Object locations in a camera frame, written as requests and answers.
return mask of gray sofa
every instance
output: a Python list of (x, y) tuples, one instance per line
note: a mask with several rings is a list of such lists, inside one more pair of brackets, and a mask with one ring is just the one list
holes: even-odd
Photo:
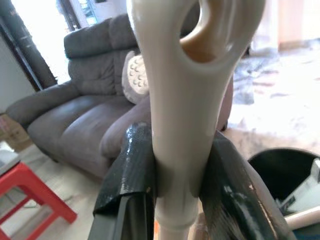
[[(191, 11), (182, 35), (194, 28), (198, 15), (199, 8)], [(137, 42), (125, 14), (70, 33), (64, 46), (71, 80), (14, 103), (6, 113), (49, 157), (102, 178), (118, 156), (128, 126), (151, 121), (149, 97), (134, 105), (122, 89), (124, 60), (129, 51), (139, 52)], [(219, 129), (228, 120), (232, 95), (231, 83)]]

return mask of sofa backrest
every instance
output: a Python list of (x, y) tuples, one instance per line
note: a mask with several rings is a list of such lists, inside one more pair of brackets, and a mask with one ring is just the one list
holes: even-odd
[[(199, 14), (196, 5), (183, 24), (182, 35), (192, 31)], [(123, 95), (126, 55), (131, 50), (139, 52), (127, 14), (71, 32), (64, 38), (64, 49), (68, 73), (83, 95)]]

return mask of sofa armrest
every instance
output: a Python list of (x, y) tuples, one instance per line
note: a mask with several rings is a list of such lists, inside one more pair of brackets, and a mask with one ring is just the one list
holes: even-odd
[(107, 158), (116, 158), (121, 151), (126, 130), (130, 125), (140, 122), (151, 124), (149, 96), (141, 100), (109, 127), (100, 142), (101, 154)]
[(27, 96), (9, 106), (6, 114), (25, 129), (47, 111), (80, 96), (76, 86), (68, 81)]

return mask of red plastic stool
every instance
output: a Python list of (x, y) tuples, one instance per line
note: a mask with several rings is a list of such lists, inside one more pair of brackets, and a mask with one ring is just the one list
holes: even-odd
[[(19, 187), (26, 198), (0, 219), (0, 225), (23, 207), (29, 200), (35, 200), (39, 205), (48, 205), (52, 213), (26, 238), (35, 240), (56, 218), (63, 217), (70, 224), (77, 214), (72, 211), (53, 191), (50, 190), (24, 163), (18, 163), (0, 176), (0, 196), (13, 187)], [(0, 229), (0, 240), (10, 238)]]

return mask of white pillow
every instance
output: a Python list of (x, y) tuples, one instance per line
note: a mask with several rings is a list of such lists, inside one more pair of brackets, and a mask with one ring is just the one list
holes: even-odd
[(149, 95), (149, 85), (142, 55), (128, 52), (122, 70), (122, 88), (125, 97), (137, 104)]

